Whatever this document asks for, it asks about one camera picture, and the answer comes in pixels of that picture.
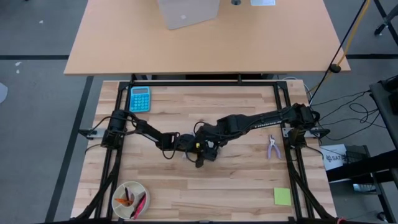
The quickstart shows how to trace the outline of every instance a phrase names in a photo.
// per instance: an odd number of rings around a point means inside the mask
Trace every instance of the black cable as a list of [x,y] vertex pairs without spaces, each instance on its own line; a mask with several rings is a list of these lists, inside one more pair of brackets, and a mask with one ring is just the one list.
[[186,147],[185,148],[185,157],[189,160],[189,161],[191,161],[191,162],[193,162],[193,163],[196,163],[196,161],[194,161],[194,160],[192,160],[191,158],[189,158],[189,156],[188,156],[188,148]]
[[[358,110],[354,109],[354,108],[353,108],[354,105],[358,105],[358,106],[362,107],[362,108],[364,109],[364,111],[358,111]],[[356,113],[366,114],[363,118],[360,119],[359,122],[360,122],[361,124],[366,123],[366,122],[368,121],[368,118],[369,118],[370,115],[372,115],[372,114],[374,114],[375,112],[379,111],[379,109],[377,109],[377,108],[376,108],[376,109],[373,109],[373,110],[371,110],[371,111],[368,111],[368,109],[366,109],[366,107],[363,106],[363,105],[360,104],[360,103],[352,103],[352,104],[349,105],[349,108],[350,108],[352,111],[356,112]]]
[[[359,110],[354,109],[354,108],[353,108],[354,105],[361,107],[364,111],[359,111]],[[350,121],[350,120],[352,120],[352,121],[359,121],[361,124],[364,124],[364,123],[371,124],[371,122],[368,121],[369,116],[371,116],[371,115],[374,114],[375,112],[379,111],[379,109],[377,109],[377,108],[376,108],[376,109],[373,109],[373,110],[371,110],[371,111],[368,111],[368,109],[367,109],[365,106],[363,106],[362,104],[360,104],[360,103],[352,103],[352,104],[349,105],[349,108],[350,108],[350,110],[354,111],[355,113],[365,114],[365,116],[364,116],[363,118],[346,118],[346,119],[341,119],[341,120],[335,121],[335,122],[333,122],[333,123],[322,124],[322,126],[328,126],[328,125],[337,124],[337,123],[340,123],[340,122]],[[373,125],[373,126],[377,126],[377,127],[379,127],[379,128],[386,128],[386,127],[381,126],[381,125],[378,125],[378,124],[372,124],[372,125]]]
[[166,154],[164,154],[164,148],[163,148],[163,145],[162,145],[162,154],[163,154],[163,157],[165,157],[165,158],[168,159],[168,160],[173,159],[173,157],[174,157],[174,155],[175,155],[175,151],[177,150],[177,144],[178,144],[179,141],[180,141],[180,139],[178,138],[178,141],[177,141],[176,143],[174,143],[173,154],[172,154],[172,156],[170,156],[170,157],[167,157]]
[[325,151],[328,151],[328,152],[332,152],[332,153],[334,153],[334,154],[337,154],[337,155],[339,155],[339,156],[346,156],[346,157],[349,157],[349,158],[353,158],[353,159],[357,159],[357,158],[355,158],[355,157],[352,157],[352,156],[348,156],[348,155],[342,155],[342,154],[340,154],[340,153],[338,153],[338,152],[335,152],[335,151],[332,151],[332,150],[329,150],[329,149],[325,149],[324,147],[322,147],[322,146],[320,146],[320,148],[321,149],[323,149],[323,150],[325,150]]
[[[347,118],[347,119],[342,119],[342,120],[339,120],[339,121],[336,121],[333,123],[329,123],[329,124],[322,124],[322,126],[328,126],[328,125],[337,124],[337,123],[344,122],[344,121],[351,121],[351,120],[352,121],[362,121],[362,119],[359,119],[359,118]],[[378,124],[372,124],[372,125],[377,126],[379,128],[386,128],[386,127],[378,125]]]
[[330,138],[330,137],[328,137],[328,136],[325,136],[325,137],[328,138],[328,139],[331,140],[331,141],[343,140],[343,139],[345,139],[345,138],[348,138],[348,137],[350,137],[350,136],[352,136],[352,135],[354,135],[354,134],[356,134],[356,133],[358,133],[358,132],[361,132],[361,131],[367,129],[368,127],[372,126],[379,116],[380,116],[380,113],[378,113],[378,114],[376,115],[376,117],[374,118],[374,120],[371,122],[370,125],[366,126],[365,128],[362,128],[362,129],[360,129],[360,130],[358,130],[358,131],[355,131],[355,132],[353,132],[353,133],[351,133],[351,134],[349,134],[349,135],[347,135],[347,136],[344,136],[344,137],[342,137],[342,138],[332,139],[332,138]]
[[324,105],[324,104],[330,103],[330,102],[332,102],[332,101],[340,100],[340,99],[343,99],[343,98],[346,98],[346,97],[356,96],[356,95],[358,95],[358,94],[366,93],[366,92],[367,92],[367,91],[361,91],[361,92],[359,92],[359,93],[355,93],[355,94],[352,94],[352,95],[342,96],[342,97],[335,98],[335,99],[332,99],[332,100],[328,100],[328,101],[325,101],[325,102],[322,102],[322,103],[312,104],[312,106]]
[[312,149],[312,150],[317,151],[318,153],[320,153],[320,154],[322,155],[322,160],[323,160],[323,158],[325,158],[325,156],[323,155],[323,153],[322,153],[320,150],[315,149],[315,148],[310,147],[310,146],[305,146],[305,147],[307,147],[307,148],[309,148],[309,149]]
[[364,92],[364,93],[362,93],[361,95],[357,96],[355,99],[353,99],[353,100],[351,100],[351,101],[349,101],[349,102],[347,102],[347,103],[345,103],[345,104],[343,104],[343,105],[339,106],[339,107],[338,107],[337,109],[335,109],[334,111],[332,111],[332,112],[330,112],[330,113],[326,114],[326,115],[325,115],[323,118],[320,118],[320,119],[319,119],[319,121],[323,120],[324,118],[326,118],[327,116],[329,116],[329,115],[333,114],[334,112],[336,112],[336,111],[340,110],[340,109],[341,109],[342,107],[344,107],[345,105],[347,105],[347,104],[349,104],[349,103],[352,103],[352,102],[356,101],[358,98],[360,98],[360,97],[364,96],[364,95],[365,95],[365,93],[366,93],[366,92]]
[[193,126],[193,133],[195,133],[195,134],[197,133],[197,132],[196,132],[196,128],[197,128],[197,125],[198,125],[198,124],[206,124],[206,123],[203,122],[203,121],[198,121],[198,122],[196,122],[196,124]]
[[92,148],[94,148],[94,147],[96,147],[96,146],[100,146],[100,145],[101,145],[101,143],[95,144],[95,145],[92,145],[92,146],[88,147],[88,148],[86,149],[86,151],[85,151],[85,154],[86,154],[87,151],[89,151],[90,149],[92,149]]
[[131,121],[131,123],[132,123],[132,120],[130,120],[130,119],[118,118],[118,117],[114,117],[114,116],[106,116],[106,117],[104,117],[94,128],[91,128],[91,129],[90,129],[90,132],[89,132],[87,135],[89,136],[89,135],[93,134],[93,131],[95,131],[95,129],[97,129],[98,126],[99,126],[102,122],[104,122],[104,120],[106,120],[106,119],[108,119],[108,118],[123,119],[123,120],[126,120],[126,121]]
[[361,13],[361,11],[362,11],[362,9],[363,9],[365,3],[366,3],[366,0],[363,0],[362,5],[361,5],[361,7],[359,8],[358,13],[355,15],[354,21],[351,23],[351,25],[350,25],[350,27],[349,27],[349,29],[348,29],[346,35],[344,36],[343,40],[341,41],[341,44],[340,44],[340,46],[338,47],[335,56],[333,57],[333,59],[331,60],[331,62],[330,62],[330,64],[329,64],[329,67],[328,67],[327,70],[325,71],[325,74],[323,75],[321,82],[318,84],[317,89],[316,89],[315,92],[313,93],[310,102],[314,99],[314,97],[315,97],[315,95],[317,94],[319,88],[321,87],[323,81],[325,81],[325,78],[326,78],[326,76],[328,75],[328,72],[329,72],[329,68],[331,67],[331,65],[332,65],[333,62],[335,61],[335,59],[336,59],[338,53],[340,52],[340,49],[342,48],[344,42],[346,41],[348,34],[351,32],[351,29],[353,28],[353,26],[354,26],[354,24],[355,24],[355,22],[356,22],[358,16],[360,15],[360,13]]

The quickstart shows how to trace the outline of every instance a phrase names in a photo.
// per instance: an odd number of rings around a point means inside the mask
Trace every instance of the wire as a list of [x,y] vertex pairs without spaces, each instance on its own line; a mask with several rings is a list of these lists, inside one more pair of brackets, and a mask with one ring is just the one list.
[[86,154],[87,151],[89,151],[90,149],[92,149],[92,148],[94,148],[94,147],[96,147],[96,146],[100,146],[100,145],[101,145],[101,143],[95,144],[95,145],[92,145],[92,146],[88,147],[88,148],[86,149],[86,151],[85,151],[85,154]]
[[361,131],[367,129],[368,127],[372,126],[379,116],[380,116],[380,113],[378,113],[378,114],[376,115],[376,117],[374,118],[374,120],[371,122],[370,125],[366,126],[365,128],[359,129],[358,131],[355,131],[355,132],[353,132],[353,133],[351,133],[351,134],[349,134],[349,135],[347,135],[347,136],[344,136],[344,137],[342,137],[342,138],[332,139],[332,138],[329,138],[328,136],[325,136],[325,137],[328,138],[328,139],[331,140],[331,141],[343,140],[343,139],[345,139],[345,138],[348,138],[348,137],[350,137],[350,136],[352,136],[352,135],[354,135],[354,134],[356,134],[356,133],[358,133],[358,132],[361,132]]
[[[333,122],[333,123],[329,123],[329,124],[322,124],[322,126],[328,126],[328,125],[337,124],[337,123],[344,122],[344,121],[351,121],[351,120],[353,120],[353,121],[362,121],[362,118],[361,119],[359,119],[359,118],[347,118],[347,119],[342,119],[342,120],[339,120],[339,121],[336,121],[336,122]],[[373,124],[373,125],[376,126],[376,127],[379,127],[379,128],[386,128],[386,127],[378,125],[378,124]]]
[[87,135],[89,136],[89,135],[93,134],[93,131],[95,131],[95,129],[97,129],[98,126],[99,126],[102,122],[104,122],[104,120],[106,120],[106,119],[108,119],[108,118],[123,119],[123,120],[126,120],[126,121],[130,121],[131,123],[133,122],[133,121],[130,120],[130,119],[118,118],[118,117],[114,117],[114,116],[106,116],[106,117],[104,117],[100,122],[98,122],[98,124],[97,124],[96,126],[94,126],[94,128],[91,128],[91,129],[90,129],[90,132],[89,132]]
[[170,157],[167,157],[166,154],[164,153],[164,148],[162,145],[162,155],[163,157],[165,157],[166,159],[170,160],[173,159],[174,155],[175,155],[175,151],[177,150],[177,144],[180,142],[180,138],[178,138],[178,140],[175,142],[174,144],[174,148],[173,148],[173,154]]
[[102,122],[104,122],[104,120],[106,120],[106,119],[108,119],[108,118],[111,118],[111,117],[112,117],[112,116],[106,116],[106,117],[104,117],[96,126],[94,126],[94,128],[91,128],[91,129],[90,129],[90,132],[89,132],[87,135],[89,136],[89,135],[93,134],[93,132],[95,131],[95,129],[97,129],[98,126],[99,126]]
[[329,115],[333,114],[334,112],[336,112],[336,111],[340,110],[340,109],[341,109],[343,106],[345,106],[345,105],[347,105],[347,104],[349,104],[349,103],[352,103],[352,102],[356,101],[358,98],[360,98],[360,97],[364,96],[364,95],[365,95],[365,93],[366,93],[366,92],[362,93],[362,95],[359,95],[359,96],[357,96],[355,99],[353,99],[353,100],[351,100],[351,101],[349,101],[349,102],[347,102],[347,103],[345,103],[345,104],[343,104],[343,105],[339,106],[339,107],[338,107],[337,109],[335,109],[334,111],[332,111],[332,112],[330,112],[330,113],[326,114],[326,115],[325,115],[323,118],[320,118],[320,119],[319,119],[319,121],[323,120],[324,118],[326,118],[327,116],[329,116]]
[[[318,152],[320,152],[320,153],[322,153],[321,151],[319,151],[318,149],[315,149],[315,148],[312,148],[312,147],[308,147],[309,149],[313,149],[313,150],[316,150],[316,151],[318,151]],[[340,154],[340,153],[338,153],[338,152],[335,152],[335,151],[332,151],[332,150],[329,150],[329,149],[325,149],[324,147],[322,147],[322,146],[320,146],[320,148],[321,149],[323,149],[323,150],[325,150],[325,151],[328,151],[328,152],[332,152],[332,153],[334,153],[334,154],[337,154],[337,155],[339,155],[339,156],[345,156],[345,157],[349,157],[349,158],[353,158],[353,159],[357,159],[357,158],[355,158],[355,157],[352,157],[352,156],[348,156],[347,154],[345,154],[345,155],[342,155],[342,154]]]
[[[358,106],[362,107],[365,111],[362,112],[362,111],[358,111],[358,110],[354,109],[354,108],[353,108],[354,105],[358,105]],[[368,111],[368,109],[366,109],[366,107],[363,106],[363,105],[360,104],[360,103],[352,103],[352,104],[349,105],[349,108],[350,108],[352,111],[356,112],[356,113],[366,114],[363,118],[361,118],[361,119],[359,120],[359,122],[360,122],[361,124],[366,123],[366,122],[368,121],[368,118],[369,118],[370,115],[372,115],[372,114],[374,114],[375,112],[379,111],[379,109],[377,109],[377,108],[374,109],[374,110]]]
[[185,157],[186,157],[189,161],[196,163],[196,161],[194,161],[194,160],[192,160],[191,158],[189,158],[189,156],[188,156],[188,147],[185,148]]
[[203,122],[203,121],[198,121],[198,122],[196,122],[196,124],[193,126],[193,133],[195,133],[195,134],[197,133],[197,132],[196,132],[196,128],[197,128],[197,125],[198,125],[198,124],[206,124],[206,123]]
[[356,96],[356,95],[358,95],[358,94],[366,93],[366,92],[367,92],[367,91],[361,91],[361,92],[359,92],[359,93],[355,93],[355,94],[352,94],[352,95],[346,95],[346,96],[342,96],[342,97],[335,98],[335,99],[332,99],[332,100],[328,100],[328,101],[325,101],[325,102],[323,102],[323,103],[313,104],[312,106],[324,105],[324,104],[330,103],[330,102],[332,102],[332,101],[340,100],[340,99],[343,99],[343,98],[346,98],[346,97]]
[[305,146],[305,147],[307,147],[307,148],[309,148],[309,149],[312,149],[312,150],[314,150],[314,151],[317,151],[317,152],[319,152],[319,153],[322,155],[322,160],[323,160],[323,158],[325,158],[325,156],[323,155],[323,153],[322,153],[320,150],[318,150],[318,149],[315,149],[315,148],[313,148],[313,147],[310,147],[310,146]]
[[354,27],[354,29],[353,29],[351,35],[349,36],[347,45],[346,45],[346,47],[345,47],[345,49],[344,49],[343,56],[340,58],[340,60],[339,60],[339,62],[337,63],[337,65],[340,65],[340,64],[342,63],[342,61],[344,60],[344,58],[346,57],[346,54],[347,54],[347,52],[348,52],[348,49],[349,49],[349,47],[351,46],[351,43],[352,43],[352,41],[353,41],[353,39],[354,39],[355,33],[356,33],[356,31],[358,30],[359,24],[361,23],[361,20],[362,20],[363,16],[365,15],[366,11],[367,11],[368,8],[369,8],[370,2],[371,2],[370,0],[364,0],[364,1],[363,1],[361,7],[359,8],[358,13],[355,15],[354,21],[351,23],[351,25],[350,25],[350,27],[349,27],[349,29],[348,29],[346,35],[345,35],[344,38],[343,38],[343,41],[341,41],[341,44],[340,44],[340,46],[339,46],[339,48],[338,48],[338,50],[337,50],[335,56],[334,56],[333,59],[331,60],[328,69],[326,70],[324,76],[322,77],[321,82],[320,82],[319,84],[317,84],[316,86],[314,86],[314,87],[310,90],[310,91],[314,91],[314,90],[315,90],[314,93],[313,93],[313,95],[312,95],[312,97],[311,97],[311,100],[313,100],[313,98],[314,98],[315,95],[317,94],[317,92],[318,92],[319,88],[321,87],[322,83],[323,83],[325,80],[327,80],[327,79],[329,79],[329,78],[331,77],[330,66],[331,66],[331,65],[333,64],[333,62],[335,61],[335,59],[336,59],[338,53],[340,52],[340,49],[342,48],[343,43],[345,42],[345,40],[346,40],[348,34],[350,33],[351,29]]

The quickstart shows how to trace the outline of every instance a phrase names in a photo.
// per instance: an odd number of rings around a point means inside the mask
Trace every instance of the gray carpet floor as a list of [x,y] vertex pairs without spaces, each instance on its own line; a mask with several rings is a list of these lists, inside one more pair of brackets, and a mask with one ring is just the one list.
[[[386,11],[398,3],[392,0],[381,2]],[[361,1],[325,0],[325,3],[342,39]],[[85,0],[0,0],[0,55],[69,54],[85,6]],[[387,30],[380,37],[373,36],[381,21],[372,3],[349,54],[398,53]],[[398,19],[393,24],[398,29]],[[17,62],[0,61],[0,82],[9,88],[5,102],[0,104],[0,192],[3,192],[0,223],[39,223],[44,221],[49,207],[85,78],[65,77],[66,61],[63,60],[25,60],[16,66]],[[397,60],[350,60],[349,63],[352,72],[333,75],[321,87],[314,103],[367,90],[371,83],[398,74]],[[308,86],[314,86],[322,77],[321,73],[295,73],[280,75],[280,78],[287,76],[303,79]],[[123,77],[94,79],[82,128],[91,127],[101,83],[111,78],[120,80]],[[316,109],[326,114],[347,101],[342,99]],[[368,96],[358,102],[369,109],[376,107]],[[324,122],[357,117],[360,116],[344,107]],[[383,125],[380,118],[376,123]],[[357,121],[329,126],[330,137],[339,138],[365,126]],[[367,145],[372,155],[394,148],[388,132],[378,127],[370,127],[340,141],[325,139],[323,143]],[[87,140],[79,137],[56,220],[70,217],[86,146]],[[397,189],[393,184],[384,186],[397,216]],[[381,211],[377,196],[357,194],[347,183],[331,184],[331,190],[339,216],[377,222],[375,215]],[[21,200],[25,201],[24,206],[21,206]]]

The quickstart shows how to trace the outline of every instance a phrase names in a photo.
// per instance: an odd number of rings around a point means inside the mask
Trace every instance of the wooden tabletop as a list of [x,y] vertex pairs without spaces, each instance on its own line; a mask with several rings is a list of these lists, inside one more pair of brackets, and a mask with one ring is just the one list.
[[[114,109],[119,82],[104,82],[94,125]],[[307,103],[303,82],[288,81],[292,103]],[[152,86],[151,111],[137,114],[162,132],[191,133],[197,121],[215,124],[229,114],[258,114],[276,110],[270,86]],[[100,128],[106,128],[104,122]],[[266,159],[268,136],[273,134],[282,160],[272,154]],[[100,143],[90,141],[89,146]],[[307,139],[319,148],[317,140]],[[118,185],[142,183],[150,193],[150,207],[143,220],[256,221],[287,220],[295,216],[293,206],[274,205],[274,187],[290,188],[280,126],[255,129],[220,149],[214,162],[197,169],[176,152],[163,157],[155,144],[140,135],[124,140]],[[322,162],[322,156],[303,149],[303,161],[310,190],[326,210],[336,215]],[[73,206],[72,217],[89,204],[100,186],[106,149],[95,147],[86,153]],[[300,190],[303,214],[307,215]]]
[[89,0],[65,74],[319,72],[339,44],[321,0],[221,0],[215,19],[175,30],[156,0]]

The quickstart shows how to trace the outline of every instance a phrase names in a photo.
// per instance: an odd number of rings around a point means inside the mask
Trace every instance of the yellow sticky note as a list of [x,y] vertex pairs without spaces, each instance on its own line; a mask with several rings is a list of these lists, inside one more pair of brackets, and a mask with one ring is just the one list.
[[292,206],[292,199],[290,197],[290,189],[275,187],[274,188],[274,202],[276,205]]

